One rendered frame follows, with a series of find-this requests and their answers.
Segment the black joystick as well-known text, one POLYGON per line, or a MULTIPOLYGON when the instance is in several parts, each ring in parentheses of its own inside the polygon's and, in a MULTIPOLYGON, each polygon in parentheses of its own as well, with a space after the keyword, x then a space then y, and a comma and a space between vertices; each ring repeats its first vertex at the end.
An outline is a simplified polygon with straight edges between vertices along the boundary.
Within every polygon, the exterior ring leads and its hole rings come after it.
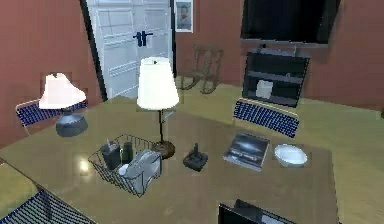
POLYGON ((199 151, 199 144, 195 143, 193 149, 184 157, 185 167, 200 172, 208 161, 208 155, 199 151))

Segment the tall white shade table lamp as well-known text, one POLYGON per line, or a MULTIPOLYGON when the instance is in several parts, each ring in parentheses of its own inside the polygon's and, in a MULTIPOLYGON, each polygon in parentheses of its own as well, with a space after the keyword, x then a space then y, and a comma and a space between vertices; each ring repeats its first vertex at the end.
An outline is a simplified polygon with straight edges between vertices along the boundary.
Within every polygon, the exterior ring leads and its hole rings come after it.
POLYGON ((165 57, 147 57, 141 60, 138 81, 137 105, 145 110, 157 111, 160 140, 153 151, 161 154, 163 159, 172 157, 175 146, 164 139, 163 124, 166 119, 163 112, 179 103, 170 60, 165 57))

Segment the brown wooden rocking chair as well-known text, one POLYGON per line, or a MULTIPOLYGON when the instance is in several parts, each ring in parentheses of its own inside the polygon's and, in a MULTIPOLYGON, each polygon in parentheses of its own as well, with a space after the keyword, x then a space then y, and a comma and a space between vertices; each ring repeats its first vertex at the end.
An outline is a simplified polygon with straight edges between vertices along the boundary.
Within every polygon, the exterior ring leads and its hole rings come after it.
POLYGON ((202 82, 201 94, 211 94, 220 83, 219 70, 224 51, 214 45, 194 44, 192 68, 180 72, 180 89, 190 90, 202 82))

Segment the dark book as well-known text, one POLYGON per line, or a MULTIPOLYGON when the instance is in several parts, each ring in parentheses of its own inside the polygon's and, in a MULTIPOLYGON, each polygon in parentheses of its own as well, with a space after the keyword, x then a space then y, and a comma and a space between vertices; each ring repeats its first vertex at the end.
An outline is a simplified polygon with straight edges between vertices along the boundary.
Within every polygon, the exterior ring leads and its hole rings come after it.
POLYGON ((237 133, 223 159, 244 168, 260 172, 270 141, 249 133, 237 133))

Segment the grey plate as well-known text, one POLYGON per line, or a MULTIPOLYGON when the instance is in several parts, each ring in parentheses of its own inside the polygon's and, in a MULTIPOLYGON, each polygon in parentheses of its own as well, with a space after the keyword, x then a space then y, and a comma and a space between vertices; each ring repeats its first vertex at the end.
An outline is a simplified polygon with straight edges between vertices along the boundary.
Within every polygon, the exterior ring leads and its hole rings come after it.
POLYGON ((161 175, 162 156, 159 152, 145 149, 125 165, 122 176, 129 181, 133 193, 143 195, 153 179, 161 175))

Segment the blue woven chair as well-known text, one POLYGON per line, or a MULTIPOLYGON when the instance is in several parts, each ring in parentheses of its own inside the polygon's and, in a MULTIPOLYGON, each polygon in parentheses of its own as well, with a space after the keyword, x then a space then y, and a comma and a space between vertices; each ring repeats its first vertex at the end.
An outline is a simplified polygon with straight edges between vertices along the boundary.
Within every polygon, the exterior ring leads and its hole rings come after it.
POLYGON ((20 120, 21 126, 29 134, 29 126, 63 115, 64 109, 40 109, 39 99, 35 99, 16 105, 15 113, 20 120))
POLYGON ((96 224, 51 193, 40 190, 14 209, 0 224, 96 224))
POLYGON ((300 123, 296 113, 244 98, 236 101, 233 118, 262 126, 289 138, 296 136, 300 123))

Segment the black shelf unit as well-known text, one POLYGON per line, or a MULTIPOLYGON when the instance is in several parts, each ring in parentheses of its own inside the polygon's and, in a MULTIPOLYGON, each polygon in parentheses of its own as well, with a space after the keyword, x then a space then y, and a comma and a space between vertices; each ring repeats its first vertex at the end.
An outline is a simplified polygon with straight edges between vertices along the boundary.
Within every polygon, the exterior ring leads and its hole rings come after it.
POLYGON ((311 58, 305 53, 257 49, 246 54, 242 96, 296 108, 311 58), (273 83, 271 97, 256 96, 259 80, 273 83))

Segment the white room door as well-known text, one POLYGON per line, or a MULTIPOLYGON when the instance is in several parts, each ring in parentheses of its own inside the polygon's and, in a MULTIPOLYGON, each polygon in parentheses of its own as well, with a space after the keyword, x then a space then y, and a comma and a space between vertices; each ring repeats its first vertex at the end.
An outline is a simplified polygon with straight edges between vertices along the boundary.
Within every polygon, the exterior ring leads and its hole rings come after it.
POLYGON ((106 96, 137 96, 140 61, 174 57, 170 0, 85 0, 106 96), (151 33, 139 47, 137 32, 151 33))

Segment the black cup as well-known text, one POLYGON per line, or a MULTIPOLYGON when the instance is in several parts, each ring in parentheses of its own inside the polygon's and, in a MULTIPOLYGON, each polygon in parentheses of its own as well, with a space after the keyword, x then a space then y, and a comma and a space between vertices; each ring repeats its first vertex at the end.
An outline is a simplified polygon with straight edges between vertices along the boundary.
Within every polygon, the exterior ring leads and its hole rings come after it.
POLYGON ((117 168, 121 163, 120 158, 120 145, 109 141, 108 143, 104 144, 101 148, 101 153, 104 159, 104 162, 106 164, 106 167, 109 170, 114 170, 117 168))

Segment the framed portrait picture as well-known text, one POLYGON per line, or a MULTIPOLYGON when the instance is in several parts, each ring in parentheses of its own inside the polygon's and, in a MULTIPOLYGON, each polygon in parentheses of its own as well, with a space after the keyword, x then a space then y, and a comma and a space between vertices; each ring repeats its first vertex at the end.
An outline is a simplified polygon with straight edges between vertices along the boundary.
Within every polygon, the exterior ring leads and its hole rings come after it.
POLYGON ((193 0, 174 0, 177 32, 193 32, 193 0))

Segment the white bowl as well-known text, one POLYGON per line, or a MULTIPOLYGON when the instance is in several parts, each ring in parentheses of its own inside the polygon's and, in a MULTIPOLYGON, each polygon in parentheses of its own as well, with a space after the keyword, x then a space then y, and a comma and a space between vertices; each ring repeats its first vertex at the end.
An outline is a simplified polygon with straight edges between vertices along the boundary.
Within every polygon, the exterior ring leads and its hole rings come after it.
POLYGON ((274 156, 283 167, 302 167, 308 161, 302 149, 288 144, 276 146, 274 156))

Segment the black laptop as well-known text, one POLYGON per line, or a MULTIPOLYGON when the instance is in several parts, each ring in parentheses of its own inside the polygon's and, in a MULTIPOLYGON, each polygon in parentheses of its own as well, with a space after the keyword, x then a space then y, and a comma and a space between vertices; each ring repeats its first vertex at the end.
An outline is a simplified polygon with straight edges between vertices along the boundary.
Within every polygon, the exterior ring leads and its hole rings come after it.
POLYGON ((218 224, 296 224, 284 217, 237 199, 233 207, 219 204, 218 224))

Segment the grey base white shade lamp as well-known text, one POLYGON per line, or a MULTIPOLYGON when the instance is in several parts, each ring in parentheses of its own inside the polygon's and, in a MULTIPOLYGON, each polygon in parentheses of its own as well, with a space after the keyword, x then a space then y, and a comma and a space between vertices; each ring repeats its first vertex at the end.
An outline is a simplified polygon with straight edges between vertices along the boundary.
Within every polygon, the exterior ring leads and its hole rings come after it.
POLYGON ((74 107, 86 102, 86 94, 74 86, 64 73, 51 73, 45 76, 44 91, 39 100, 39 108, 60 110, 56 120, 56 132, 60 137, 75 137, 88 128, 82 114, 74 112, 74 107))

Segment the black television set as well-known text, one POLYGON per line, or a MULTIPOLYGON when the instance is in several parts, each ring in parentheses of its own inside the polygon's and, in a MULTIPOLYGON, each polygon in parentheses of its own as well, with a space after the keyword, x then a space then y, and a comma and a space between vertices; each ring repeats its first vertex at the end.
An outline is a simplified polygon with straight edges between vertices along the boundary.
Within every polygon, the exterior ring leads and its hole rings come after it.
POLYGON ((244 0, 240 38, 328 45, 341 0, 244 0))

